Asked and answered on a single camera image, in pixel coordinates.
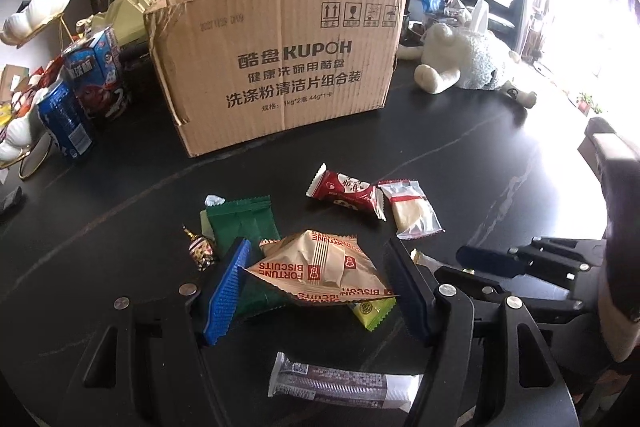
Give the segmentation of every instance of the white stuffed animal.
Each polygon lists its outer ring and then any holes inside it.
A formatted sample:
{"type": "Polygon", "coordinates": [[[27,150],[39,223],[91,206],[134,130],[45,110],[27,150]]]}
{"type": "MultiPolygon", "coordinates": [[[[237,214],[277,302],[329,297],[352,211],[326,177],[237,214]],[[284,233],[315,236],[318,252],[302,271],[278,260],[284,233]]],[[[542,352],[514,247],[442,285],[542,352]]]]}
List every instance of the white stuffed animal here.
{"type": "Polygon", "coordinates": [[[531,108],[536,103],[536,93],[511,84],[520,55],[488,31],[488,13],[487,2],[479,0],[469,28],[435,24],[427,30],[422,47],[398,46],[398,58],[420,59],[414,79],[427,92],[443,92],[453,85],[499,89],[523,107],[531,108]]]}

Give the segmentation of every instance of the barcode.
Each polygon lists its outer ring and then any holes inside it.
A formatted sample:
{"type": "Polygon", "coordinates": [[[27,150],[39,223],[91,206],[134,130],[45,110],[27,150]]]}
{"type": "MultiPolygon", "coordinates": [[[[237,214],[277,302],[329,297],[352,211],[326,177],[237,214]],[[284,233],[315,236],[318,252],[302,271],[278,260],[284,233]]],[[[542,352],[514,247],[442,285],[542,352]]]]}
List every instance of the barcode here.
{"type": "Polygon", "coordinates": [[[69,140],[71,140],[71,144],[76,148],[78,154],[84,153],[91,145],[91,138],[89,138],[82,124],[78,125],[78,127],[69,134],[69,140]]]}
{"type": "Polygon", "coordinates": [[[301,389],[300,387],[293,387],[292,385],[286,385],[284,383],[276,384],[276,393],[290,394],[291,396],[304,398],[305,400],[313,400],[316,397],[316,391],[301,389]]]}
{"type": "Polygon", "coordinates": [[[291,372],[299,375],[306,375],[309,371],[308,363],[294,362],[291,365],[291,372]]]}

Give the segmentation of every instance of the chocolate bar wrapper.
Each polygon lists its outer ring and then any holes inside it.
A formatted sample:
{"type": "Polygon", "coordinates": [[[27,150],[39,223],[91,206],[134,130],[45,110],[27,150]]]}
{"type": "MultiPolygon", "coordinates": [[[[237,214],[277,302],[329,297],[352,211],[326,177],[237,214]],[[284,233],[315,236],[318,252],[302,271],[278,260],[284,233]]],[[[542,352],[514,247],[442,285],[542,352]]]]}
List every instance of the chocolate bar wrapper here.
{"type": "Polygon", "coordinates": [[[271,371],[268,396],[289,394],[311,401],[409,412],[422,375],[362,373],[292,362],[278,352],[271,371]]]}
{"type": "Polygon", "coordinates": [[[340,172],[330,171],[322,164],[311,185],[306,190],[309,198],[331,201],[353,210],[372,212],[378,219],[386,221],[384,196],[375,185],[350,178],[340,172]]]}

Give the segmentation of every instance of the clear plastic bag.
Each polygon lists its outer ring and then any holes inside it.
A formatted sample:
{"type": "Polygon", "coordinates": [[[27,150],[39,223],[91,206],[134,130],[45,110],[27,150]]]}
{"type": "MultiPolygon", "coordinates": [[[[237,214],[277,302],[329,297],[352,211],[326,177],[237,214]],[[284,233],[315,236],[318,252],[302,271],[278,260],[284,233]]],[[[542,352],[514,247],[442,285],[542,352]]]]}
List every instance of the clear plastic bag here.
{"type": "Polygon", "coordinates": [[[398,239],[418,239],[444,231],[416,180],[383,181],[378,187],[391,203],[398,239]]]}

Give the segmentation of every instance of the green snack wrapper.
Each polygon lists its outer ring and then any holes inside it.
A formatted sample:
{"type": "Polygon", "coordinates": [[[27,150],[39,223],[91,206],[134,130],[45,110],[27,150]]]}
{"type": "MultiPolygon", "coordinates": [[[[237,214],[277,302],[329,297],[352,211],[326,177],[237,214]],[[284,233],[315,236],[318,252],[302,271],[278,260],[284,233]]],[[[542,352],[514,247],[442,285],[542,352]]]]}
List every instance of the green snack wrapper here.
{"type": "MultiPolygon", "coordinates": [[[[261,261],[264,256],[259,243],[263,239],[280,239],[280,233],[273,220],[271,198],[248,198],[246,200],[227,201],[217,206],[209,206],[202,211],[202,235],[215,237],[216,253],[226,254],[236,237],[245,237],[253,245],[248,266],[261,261]]],[[[256,279],[247,277],[236,308],[236,317],[248,317],[273,310],[288,304],[289,298],[256,279]]]]}
{"type": "Polygon", "coordinates": [[[356,315],[368,331],[375,330],[396,305],[396,298],[378,299],[377,301],[352,302],[347,306],[356,315]]]}

